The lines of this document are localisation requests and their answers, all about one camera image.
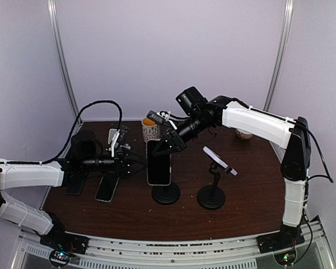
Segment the large black phone silver edge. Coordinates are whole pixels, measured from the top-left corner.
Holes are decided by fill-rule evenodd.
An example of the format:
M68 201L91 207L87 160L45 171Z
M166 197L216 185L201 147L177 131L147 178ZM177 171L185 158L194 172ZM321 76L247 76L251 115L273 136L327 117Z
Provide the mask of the large black phone silver edge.
M168 186L171 183L170 155L155 156L153 150L159 140L146 143L147 183L151 186Z

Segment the black round-base phone stand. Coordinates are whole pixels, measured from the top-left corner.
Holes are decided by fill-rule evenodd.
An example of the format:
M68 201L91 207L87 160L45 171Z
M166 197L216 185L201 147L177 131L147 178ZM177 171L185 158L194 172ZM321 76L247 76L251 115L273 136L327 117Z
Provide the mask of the black round-base phone stand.
M178 201L178 199L180 198L180 188L171 179L171 183L168 186L152 186L151 195L153 200L158 204L168 206Z

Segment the small black phone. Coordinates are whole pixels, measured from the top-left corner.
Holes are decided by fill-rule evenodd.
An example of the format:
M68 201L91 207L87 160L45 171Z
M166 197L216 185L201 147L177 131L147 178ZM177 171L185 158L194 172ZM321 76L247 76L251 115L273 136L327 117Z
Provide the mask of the small black phone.
M73 174L69 179L69 186L66 190L66 194L74 196L80 195L87 175L86 172Z

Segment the white folding phone stand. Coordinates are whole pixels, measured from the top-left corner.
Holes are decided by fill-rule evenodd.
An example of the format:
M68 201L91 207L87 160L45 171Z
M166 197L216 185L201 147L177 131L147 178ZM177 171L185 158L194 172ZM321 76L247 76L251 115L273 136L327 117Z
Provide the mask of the white folding phone stand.
M119 146L119 136L120 130L118 129L110 129L108 135L108 151L112 152Z

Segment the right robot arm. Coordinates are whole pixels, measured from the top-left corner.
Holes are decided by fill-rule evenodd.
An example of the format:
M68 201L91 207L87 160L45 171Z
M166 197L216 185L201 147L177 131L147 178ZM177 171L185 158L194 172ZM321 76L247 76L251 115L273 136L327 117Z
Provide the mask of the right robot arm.
M227 127L258 136L285 150L281 174L285 182L285 204L276 243L288 247L297 239L307 199L307 179L311 144L303 117L277 116L248 106L237 98L217 96L207 100L194 87L176 97L186 118L169 112L149 111L147 117L159 125L169 124L153 153L157 156L183 151L188 141L210 127Z

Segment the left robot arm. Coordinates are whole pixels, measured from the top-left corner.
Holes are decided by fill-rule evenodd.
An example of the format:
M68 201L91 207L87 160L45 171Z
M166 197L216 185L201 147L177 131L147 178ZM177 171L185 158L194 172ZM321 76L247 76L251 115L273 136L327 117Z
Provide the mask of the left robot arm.
M147 165L145 157L126 143L127 133L115 130L109 150L95 133L83 130L71 138L68 154L49 161L9 161L0 159L0 218L46 235L58 249L69 244L64 227L52 214L37 210L6 193L19 187L80 187L91 173L102 175L95 198L110 202L120 178L128 177Z

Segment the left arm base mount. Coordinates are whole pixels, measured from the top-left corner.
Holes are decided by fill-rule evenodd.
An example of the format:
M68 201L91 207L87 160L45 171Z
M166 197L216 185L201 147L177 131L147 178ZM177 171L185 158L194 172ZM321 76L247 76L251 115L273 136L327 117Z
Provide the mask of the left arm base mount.
M76 254L85 254L89 238L67 233L64 225L52 217L53 227L40 237L40 244L50 247L49 262L56 268L65 267Z

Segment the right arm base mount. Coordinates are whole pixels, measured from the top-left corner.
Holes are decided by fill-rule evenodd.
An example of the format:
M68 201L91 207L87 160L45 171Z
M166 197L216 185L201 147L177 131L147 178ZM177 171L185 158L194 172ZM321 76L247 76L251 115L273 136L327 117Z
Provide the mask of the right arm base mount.
M260 235L256 238L260 254L272 252L280 266L293 266L298 261L297 246L305 242L300 223L296 227L280 225L278 232Z

